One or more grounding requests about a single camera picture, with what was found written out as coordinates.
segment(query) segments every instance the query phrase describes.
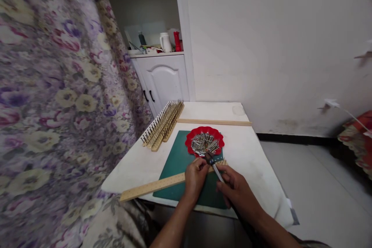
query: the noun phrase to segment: red scalloped dish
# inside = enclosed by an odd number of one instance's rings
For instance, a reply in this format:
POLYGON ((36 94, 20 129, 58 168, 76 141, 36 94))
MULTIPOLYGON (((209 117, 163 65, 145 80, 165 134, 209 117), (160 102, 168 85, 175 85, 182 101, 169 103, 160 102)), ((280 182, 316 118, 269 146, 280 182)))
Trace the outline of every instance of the red scalloped dish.
POLYGON ((198 127, 198 128, 195 128, 195 129, 192 129, 191 132, 186 136, 187 140, 185 142, 185 145, 187 146, 187 151, 190 153, 190 154, 194 154, 195 157, 200 157, 197 153, 195 153, 193 151, 193 149, 191 148, 191 141, 192 139, 198 135, 198 134, 201 134, 201 133, 209 133, 210 135, 212 135, 214 137, 214 139, 217 139, 219 140, 219 148, 216 150, 215 154, 216 155, 219 155, 221 154, 221 150, 222 150, 222 147, 225 146, 225 143, 224 143, 224 136, 222 134, 220 134, 220 132, 217 130, 217 129, 214 129, 212 127, 209 127, 209 126, 205 126, 205 127, 198 127))

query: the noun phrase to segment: hand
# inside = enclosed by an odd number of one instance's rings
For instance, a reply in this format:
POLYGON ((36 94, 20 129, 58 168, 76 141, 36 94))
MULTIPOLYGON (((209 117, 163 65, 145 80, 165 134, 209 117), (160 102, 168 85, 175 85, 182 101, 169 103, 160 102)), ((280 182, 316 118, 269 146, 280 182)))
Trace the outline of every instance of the hand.
POLYGON ((196 204, 200 192, 202 191, 205 178, 208 174, 209 165, 198 157, 189 164, 185 171, 186 187, 184 196, 196 204))
POLYGON ((231 207, 231 201, 242 217, 251 224, 260 219, 265 211, 258 203, 245 178, 229 166, 216 166, 219 171, 224 171, 222 178, 226 184, 218 181, 217 189, 224 194, 227 207, 231 207))

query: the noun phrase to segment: tile floor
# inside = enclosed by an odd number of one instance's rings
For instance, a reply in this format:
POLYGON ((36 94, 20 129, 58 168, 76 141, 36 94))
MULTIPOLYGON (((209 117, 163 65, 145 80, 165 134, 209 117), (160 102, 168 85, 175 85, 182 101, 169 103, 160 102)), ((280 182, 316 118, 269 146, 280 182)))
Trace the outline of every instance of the tile floor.
MULTIPOLYGON (((261 142, 300 225, 289 231, 334 248, 372 247, 372 189, 322 146, 261 142)), ((173 209, 156 206, 164 224, 173 209)), ((239 221, 193 212, 186 247, 247 247, 239 221)))

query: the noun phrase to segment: white wall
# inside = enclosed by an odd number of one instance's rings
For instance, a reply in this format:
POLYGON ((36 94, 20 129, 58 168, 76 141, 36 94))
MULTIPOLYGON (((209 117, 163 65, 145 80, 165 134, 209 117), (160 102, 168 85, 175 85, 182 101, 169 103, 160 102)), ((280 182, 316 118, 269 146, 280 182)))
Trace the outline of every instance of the white wall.
POLYGON ((241 102, 257 133, 328 136, 372 109, 372 0, 188 0, 197 101, 241 102))
POLYGON ((123 37, 124 27, 128 26, 137 46, 140 45, 138 31, 143 32, 147 44, 160 44, 160 32, 180 28, 177 0, 110 0, 110 3, 123 37))

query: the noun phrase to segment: white table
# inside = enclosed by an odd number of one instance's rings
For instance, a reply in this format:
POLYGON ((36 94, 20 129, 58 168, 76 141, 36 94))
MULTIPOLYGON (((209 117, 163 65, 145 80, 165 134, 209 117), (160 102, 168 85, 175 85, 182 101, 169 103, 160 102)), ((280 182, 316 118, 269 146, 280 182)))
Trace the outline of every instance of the white table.
MULTIPOLYGON (((248 121, 241 103, 185 102, 180 119, 207 119, 248 121)), ((159 179, 178 131, 191 131, 201 125, 177 123, 168 142, 162 143, 158 152, 142 146, 139 139, 127 152, 102 184, 102 190, 122 193, 159 179)), ((249 183, 260 205, 283 227, 293 224, 293 217, 283 189, 269 163, 252 127, 210 125, 224 136, 224 158, 249 183)), ((141 199, 173 206, 177 201, 153 197, 152 193, 141 199)), ((232 209, 223 210, 197 205, 196 211, 236 218, 232 209)))

